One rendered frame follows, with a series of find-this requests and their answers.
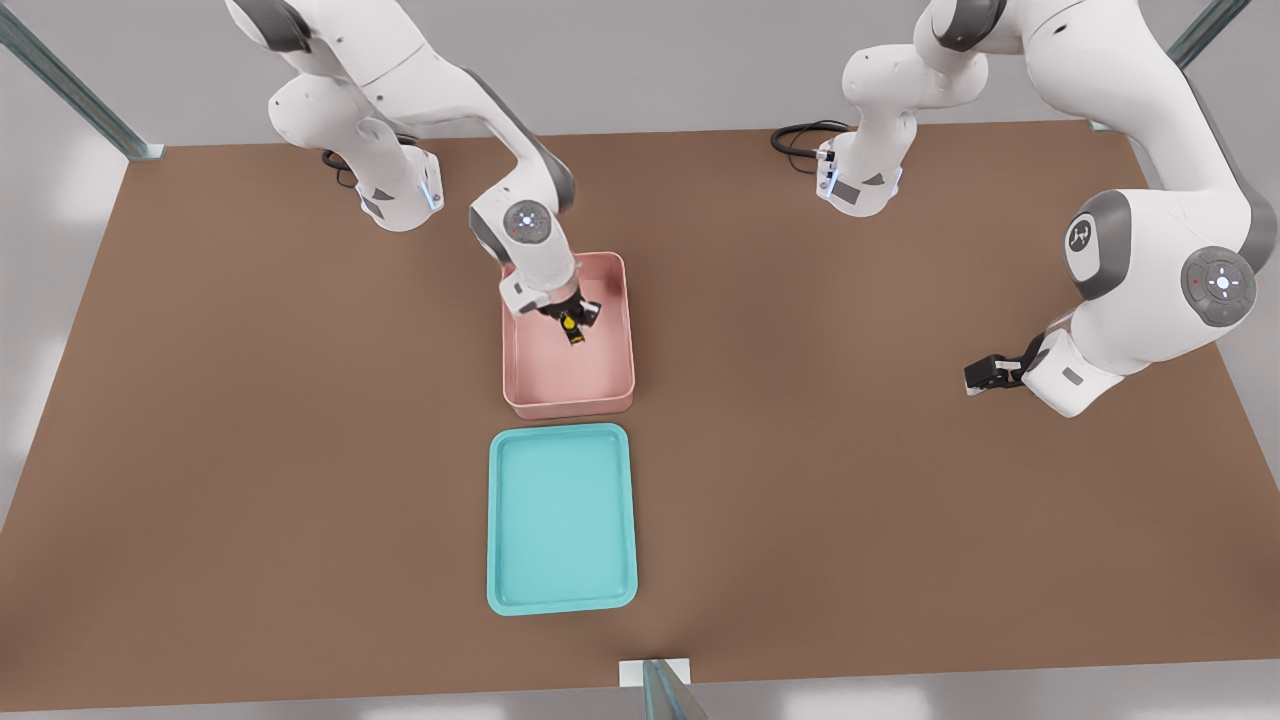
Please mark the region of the pink rectangular box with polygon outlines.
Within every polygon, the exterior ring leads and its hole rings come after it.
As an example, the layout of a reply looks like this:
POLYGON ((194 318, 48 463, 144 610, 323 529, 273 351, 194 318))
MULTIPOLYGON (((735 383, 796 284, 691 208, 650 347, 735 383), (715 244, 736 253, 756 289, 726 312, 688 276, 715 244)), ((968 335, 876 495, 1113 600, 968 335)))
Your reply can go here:
POLYGON ((585 341, 571 345, 536 313, 502 316, 502 389, 524 420, 617 414, 632 402, 634 342, 625 263, 616 252, 582 252, 579 277, 586 299, 602 304, 585 341))

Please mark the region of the pale blue-green tray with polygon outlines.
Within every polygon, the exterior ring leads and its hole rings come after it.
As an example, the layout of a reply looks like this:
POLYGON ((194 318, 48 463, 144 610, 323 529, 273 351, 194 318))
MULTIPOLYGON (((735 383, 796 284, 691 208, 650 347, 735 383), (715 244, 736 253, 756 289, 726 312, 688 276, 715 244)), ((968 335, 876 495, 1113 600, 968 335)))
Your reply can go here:
POLYGON ((628 436, 614 423, 498 433, 486 601, 500 616, 620 609, 637 593, 628 436))

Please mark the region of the silver frame post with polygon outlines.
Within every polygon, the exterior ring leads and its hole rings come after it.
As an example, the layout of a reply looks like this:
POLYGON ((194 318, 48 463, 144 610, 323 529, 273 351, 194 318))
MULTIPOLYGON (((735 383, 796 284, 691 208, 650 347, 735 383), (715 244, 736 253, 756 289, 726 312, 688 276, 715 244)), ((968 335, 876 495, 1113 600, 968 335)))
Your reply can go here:
POLYGON ((689 659, 623 660, 618 679, 643 689, 645 720, 710 720, 692 693, 689 659))
POLYGON ((1156 44, 1187 77, 1192 65, 1256 0, 1143 0, 1156 44))
POLYGON ((0 0, 0 45, 40 78, 129 161, 164 158, 166 146, 145 142, 0 0))

